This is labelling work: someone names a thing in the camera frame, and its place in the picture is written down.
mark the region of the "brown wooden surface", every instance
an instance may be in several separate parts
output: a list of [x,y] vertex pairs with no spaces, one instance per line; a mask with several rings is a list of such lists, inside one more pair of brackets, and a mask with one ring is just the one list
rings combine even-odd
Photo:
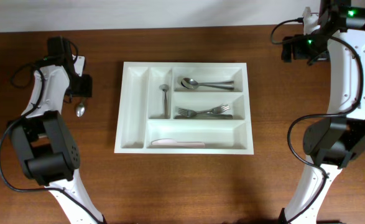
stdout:
[[[87,58],[93,98],[82,118],[74,106],[62,115],[81,152],[81,178],[109,223],[222,223],[241,218],[276,219],[293,193],[303,164],[289,152],[290,123],[324,113],[330,92],[330,64],[283,63],[271,45],[272,26],[150,30],[86,30],[0,34],[0,136],[7,121],[22,113],[31,88],[18,90],[8,78],[22,64],[46,54],[47,37],[63,35]],[[281,29],[278,38],[301,33]],[[249,71],[253,156],[114,154],[122,63],[245,62]],[[303,156],[299,124],[293,143]],[[36,187],[21,171],[9,140],[2,154],[14,185]],[[365,223],[365,153],[332,185],[318,220]],[[49,193],[19,194],[0,180],[0,223],[67,223]]]

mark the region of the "silverware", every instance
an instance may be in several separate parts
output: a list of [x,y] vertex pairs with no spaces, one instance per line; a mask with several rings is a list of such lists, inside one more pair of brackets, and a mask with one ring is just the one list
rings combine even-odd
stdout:
[[152,141],[153,146],[171,146],[171,147],[188,147],[194,149],[204,149],[206,147],[203,142],[177,142],[174,139],[159,139]]
[[160,90],[164,92],[164,118],[167,119],[167,116],[169,115],[169,105],[167,101],[167,91],[170,89],[167,84],[163,84],[159,86]]
[[81,102],[77,105],[77,107],[76,107],[76,115],[78,116],[78,117],[81,117],[81,116],[83,116],[83,114],[84,114],[84,112],[85,112],[85,105],[84,105],[84,102],[85,102],[85,100],[86,100],[87,98],[82,98],[81,99]]
[[223,81],[223,82],[209,82],[209,83],[198,83],[192,78],[183,78],[181,85],[190,90],[196,90],[199,86],[208,86],[213,88],[220,88],[223,90],[234,90],[234,87],[229,86],[219,86],[219,85],[233,85],[233,80]]
[[174,119],[233,119],[233,115],[230,114],[213,114],[208,116],[208,114],[198,114],[192,118],[187,116],[177,115]]
[[221,114],[230,109],[231,109],[231,107],[229,105],[221,105],[221,106],[217,106],[212,109],[209,109],[209,110],[197,111],[197,113]]
[[[220,111],[221,113],[229,110],[230,108],[229,107],[225,107],[225,108],[221,108]],[[182,116],[186,116],[188,118],[192,118],[198,114],[205,114],[207,116],[217,116],[217,115],[220,115],[220,114],[213,114],[213,113],[198,113],[194,110],[187,110],[187,109],[183,109],[183,108],[178,108],[177,110],[177,113],[182,115]]]

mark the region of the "green led light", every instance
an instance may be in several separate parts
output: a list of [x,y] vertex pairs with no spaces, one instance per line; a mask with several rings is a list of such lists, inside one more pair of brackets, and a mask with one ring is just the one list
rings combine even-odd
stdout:
[[354,16],[355,15],[355,11],[354,10],[349,10],[348,11],[348,15],[349,16]]

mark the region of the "white wall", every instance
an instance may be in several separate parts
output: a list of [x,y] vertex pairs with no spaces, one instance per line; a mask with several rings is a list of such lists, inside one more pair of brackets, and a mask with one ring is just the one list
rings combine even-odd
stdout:
[[[277,24],[320,0],[0,0],[0,32]],[[353,0],[365,7],[365,0]]]

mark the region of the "metal spoon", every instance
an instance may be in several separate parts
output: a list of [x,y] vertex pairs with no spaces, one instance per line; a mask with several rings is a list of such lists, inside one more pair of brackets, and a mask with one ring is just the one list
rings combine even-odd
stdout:
[[218,86],[218,85],[233,85],[233,80],[223,81],[223,82],[209,82],[209,83],[198,83],[192,78],[183,78],[181,85],[190,90],[196,90],[199,86],[208,86],[213,88],[220,88],[223,90],[234,90],[234,87],[228,86]]
[[85,102],[85,100],[86,100],[87,98],[82,98],[81,99],[81,102],[77,105],[77,107],[76,107],[76,115],[78,116],[78,117],[81,117],[81,116],[83,116],[83,114],[84,114],[84,112],[85,112],[85,105],[84,105],[84,102]]
[[167,102],[167,91],[170,89],[170,87],[167,84],[163,84],[159,86],[160,90],[164,92],[164,118],[167,119],[167,116],[169,115],[169,105]]

